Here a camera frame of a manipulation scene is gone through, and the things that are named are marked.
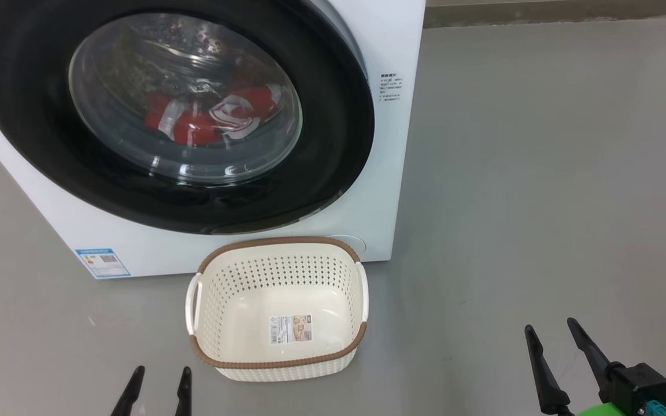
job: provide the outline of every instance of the brown basket rim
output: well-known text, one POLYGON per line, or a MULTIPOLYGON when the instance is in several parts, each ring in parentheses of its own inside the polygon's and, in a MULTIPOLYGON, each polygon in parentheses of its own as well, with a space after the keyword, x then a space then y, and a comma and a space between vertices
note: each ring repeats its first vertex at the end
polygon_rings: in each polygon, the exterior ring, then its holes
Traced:
MULTIPOLYGON (((270 246, 274 244, 296 244, 296 243, 315 243, 315 244, 331 244, 346 250, 347 253, 351 256, 354 262, 359 263, 359 256, 354 252, 353 248, 349 247, 346 243, 340 242, 340 240, 330 239, 330 237, 276 237, 275 239, 261 239, 261 240, 249 240, 248 242, 232 243, 224 247, 220 247, 214 252, 210 253, 197 269, 198 273, 204 273, 207 269, 207 266, 219 255, 230 252, 232 250, 238 250, 239 248, 249 248, 249 247, 261 247, 261 246, 270 246)), ((287 361, 270 361, 266 363, 234 363, 230 361, 218 361, 213 360, 207 356, 202 348, 199 347, 199 341, 195 335, 190 335, 190 343, 192 344, 192 349, 209 366, 213 366, 219 369, 281 369, 285 367, 294 367, 294 366, 305 366, 308 364, 323 363, 324 361, 338 360, 338 358, 343 358, 353 350, 356 350, 359 347, 359 343, 364 337, 364 333, 367 332, 367 322, 362 322, 359 326, 359 332, 357 332, 354 340, 346 346, 343 350, 338 352, 333 352, 325 355, 318 355, 316 357, 310 358, 299 358, 298 360, 287 360, 287 361)))

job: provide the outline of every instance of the empty basket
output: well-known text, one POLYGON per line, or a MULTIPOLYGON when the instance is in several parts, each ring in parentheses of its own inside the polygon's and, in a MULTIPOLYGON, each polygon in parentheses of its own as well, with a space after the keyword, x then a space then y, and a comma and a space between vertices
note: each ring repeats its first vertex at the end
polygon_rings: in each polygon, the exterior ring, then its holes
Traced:
POLYGON ((367 274, 334 239, 230 244, 199 267, 186 314, 197 355, 233 380, 327 376, 349 365, 367 329, 367 274))

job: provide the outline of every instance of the washing machine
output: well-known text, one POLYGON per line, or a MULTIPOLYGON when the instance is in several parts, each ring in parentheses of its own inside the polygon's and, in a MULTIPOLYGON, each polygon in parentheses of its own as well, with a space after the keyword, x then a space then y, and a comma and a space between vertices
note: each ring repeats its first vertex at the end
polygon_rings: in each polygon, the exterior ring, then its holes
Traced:
POLYGON ((266 237, 388 260, 424 10, 0 0, 0 162, 97 278, 266 237))

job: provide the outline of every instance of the label inside basket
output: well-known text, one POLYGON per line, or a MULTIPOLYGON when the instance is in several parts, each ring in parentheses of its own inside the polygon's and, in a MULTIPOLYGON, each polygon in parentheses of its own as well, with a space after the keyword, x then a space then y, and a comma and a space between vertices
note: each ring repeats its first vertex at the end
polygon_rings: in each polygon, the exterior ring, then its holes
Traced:
POLYGON ((312 341, 312 315, 290 314, 270 317, 269 340, 274 345, 312 341))

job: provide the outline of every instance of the teal component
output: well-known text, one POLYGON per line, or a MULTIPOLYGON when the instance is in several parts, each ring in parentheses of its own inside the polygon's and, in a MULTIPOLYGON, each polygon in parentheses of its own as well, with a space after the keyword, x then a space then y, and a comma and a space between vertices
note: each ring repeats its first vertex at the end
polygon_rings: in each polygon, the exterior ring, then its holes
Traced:
POLYGON ((656 400, 647 401, 646 416, 666 416, 666 407, 656 400))
POLYGON ((621 411, 613 405, 613 403, 605 403, 600 406, 590 407, 585 410, 583 413, 577 414, 577 416, 626 416, 621 413, 621 411))

